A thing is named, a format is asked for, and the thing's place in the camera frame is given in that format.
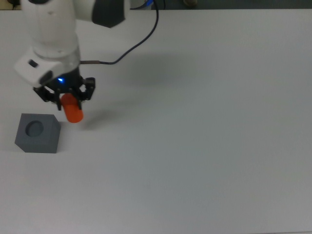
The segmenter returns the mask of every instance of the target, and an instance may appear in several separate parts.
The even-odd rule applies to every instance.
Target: gray cube
[[[54,115],[21,114],[15,144],[26,153],[56,154],[59,134]]]

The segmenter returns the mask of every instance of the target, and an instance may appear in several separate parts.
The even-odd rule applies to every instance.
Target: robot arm
[[[95,79],[80,76],[76,18],[113,27],[125,20],[129,0],[21,0],[32,48],[16,63],[17,73],[46,102],[61,110],[60,94],[90,100]]]
[[[74,0],[76,17],[104,27],[114,27],[126,19],[129,0]]]

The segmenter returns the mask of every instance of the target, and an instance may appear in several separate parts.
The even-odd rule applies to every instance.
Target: white table
[[[155,13],[78,22],[82,59],[114,60]],[[312,230],[312,11],[166,11],[96,77],[73,125],[13,70],[30,39],[0,12],[1,234]],[[21,113],[62,121],[56,155],[14,145]]]

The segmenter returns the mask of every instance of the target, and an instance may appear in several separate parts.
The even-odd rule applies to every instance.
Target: white tabletop
[[[112,61],[151,30],[78,22],[82,59]],[[79,124],[20,80],[30,39],[0,12],[1,234],[312,230],[312,10],[166,11],[97,89]],[[58,153],[14,144],[21,113],[62,121]]]

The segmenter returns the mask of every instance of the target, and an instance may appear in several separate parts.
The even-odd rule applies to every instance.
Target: cable
[[[80,64],[105,64],[105,65],[114,65],[116,63],[118,63],[120,60],[122,60],[124,57],[126,57],[127,54],[129,54],[131,51],[133,51],[134,49],[136,49],[137,47],[139,47],[141,44],[143,44],[145,41],[147,41],[148,38],[150,38],[150,36],[154,33],[155,29],[157,28],[158,25],[158,20],[159,20],[159,9],[158,9],[158,5],[156,3],[156,0],[153,0],[154,5],[155,5],[155,10],[156,10],[156,21],[154,24],[153,29],[151,30],[151,32],[142,40],[140,41],[138,44],[136,44],[135,46],[133,46],[132,48],[130,48],[128,51],[126,51],[122,56],[120,56],[120,58],[118,58],[116,61],[114,62],[103,62],[103,61],[99,61],[99,60],[88,60],[88,61],[80,61]]]

